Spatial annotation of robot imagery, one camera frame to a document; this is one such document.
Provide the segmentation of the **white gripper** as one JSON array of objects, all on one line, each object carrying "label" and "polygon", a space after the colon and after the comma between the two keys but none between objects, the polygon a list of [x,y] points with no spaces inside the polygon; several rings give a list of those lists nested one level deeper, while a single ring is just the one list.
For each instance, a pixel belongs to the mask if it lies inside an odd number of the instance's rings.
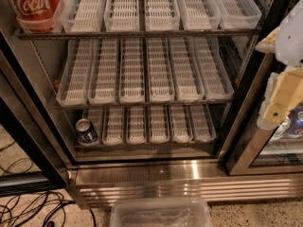
[{"label": "white gripper", "polygon": [[[255,49],[261,53],[274,53],[276,35],[280,27],[276,27],[265,38],[258,42]],[[270,99],[270,104],[265,105],[262,118],[268,124],[280,124],[303,98],[303,68],[293,67],[285,70],[277,77],[276,87]]]}]

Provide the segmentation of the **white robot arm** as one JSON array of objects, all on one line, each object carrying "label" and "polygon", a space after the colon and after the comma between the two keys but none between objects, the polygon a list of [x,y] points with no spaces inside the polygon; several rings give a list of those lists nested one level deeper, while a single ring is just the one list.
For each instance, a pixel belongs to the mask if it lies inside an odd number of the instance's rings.
[{"label": "white robot arm", "polygon": [[271,130],[303,101],[303,0],[282,20],[280,25],[257,43],[255,49],[274,54],[286,68],[268,79],[265,98],[258,113],[258,127]]}]

